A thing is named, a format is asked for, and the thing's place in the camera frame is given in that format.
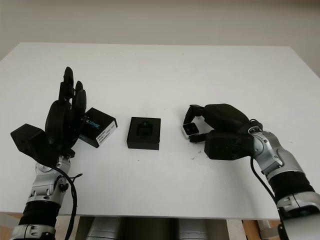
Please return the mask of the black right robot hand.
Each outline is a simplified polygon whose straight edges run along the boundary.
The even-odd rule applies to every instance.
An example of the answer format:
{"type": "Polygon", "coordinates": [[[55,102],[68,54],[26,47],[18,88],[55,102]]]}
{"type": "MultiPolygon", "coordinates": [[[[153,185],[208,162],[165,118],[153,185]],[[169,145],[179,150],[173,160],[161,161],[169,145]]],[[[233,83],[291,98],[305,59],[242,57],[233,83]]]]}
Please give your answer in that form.
{"type": "Polygon", "coordinates": [[[196,117],[203,117],[204,122],[212,127],[212,131],[218,133],[237,133],[250,122],[244,113],[226,103],[206,106],[191,104],[182,125],[183,134],[191,143],[203,142],[207,136],[207,133],[201,133],[193,122],[196,117]]]}

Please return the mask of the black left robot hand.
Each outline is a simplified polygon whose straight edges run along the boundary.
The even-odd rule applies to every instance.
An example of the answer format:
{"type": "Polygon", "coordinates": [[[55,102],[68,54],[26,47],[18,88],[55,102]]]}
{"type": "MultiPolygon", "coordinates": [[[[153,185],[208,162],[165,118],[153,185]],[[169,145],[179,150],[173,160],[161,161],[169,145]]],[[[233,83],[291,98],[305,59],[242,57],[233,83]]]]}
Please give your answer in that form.
{"type": "Polygon", "coordinates": [[[73,158],[72,147],[77,142],[87,117],[87,95],[81,81],[74,83],[73,70],[65,68],[60,83],[58,100],[49,109],[45,123],[45,133],[49,144],[59,155],[73,158]]]}

